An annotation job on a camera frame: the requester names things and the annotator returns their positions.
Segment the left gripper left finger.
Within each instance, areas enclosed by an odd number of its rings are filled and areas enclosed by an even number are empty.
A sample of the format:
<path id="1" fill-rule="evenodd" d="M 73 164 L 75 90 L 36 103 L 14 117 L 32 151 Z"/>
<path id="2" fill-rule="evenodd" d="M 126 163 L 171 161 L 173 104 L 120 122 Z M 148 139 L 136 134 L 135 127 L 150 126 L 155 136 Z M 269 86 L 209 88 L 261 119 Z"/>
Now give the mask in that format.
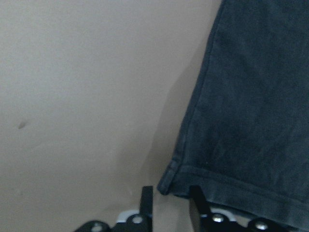
<path id="1" fill-rule="evenodd" d="M 153 186 L 142 187 L 139 214 L 143 217 L 143 222 L 147 225 L 147 232 L 153 231 L 153 201 Z"/>

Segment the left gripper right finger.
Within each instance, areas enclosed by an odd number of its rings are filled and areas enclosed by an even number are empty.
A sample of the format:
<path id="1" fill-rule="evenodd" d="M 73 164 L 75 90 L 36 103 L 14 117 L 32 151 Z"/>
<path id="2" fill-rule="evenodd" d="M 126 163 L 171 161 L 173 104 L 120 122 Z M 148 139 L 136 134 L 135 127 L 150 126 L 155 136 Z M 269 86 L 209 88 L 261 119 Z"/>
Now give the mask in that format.
<path id="1" fill-rule="evenodd" d="M 189 187 L 189 215 L 195 232 L 208 232 L 210 206 L 200 186 Z"/>

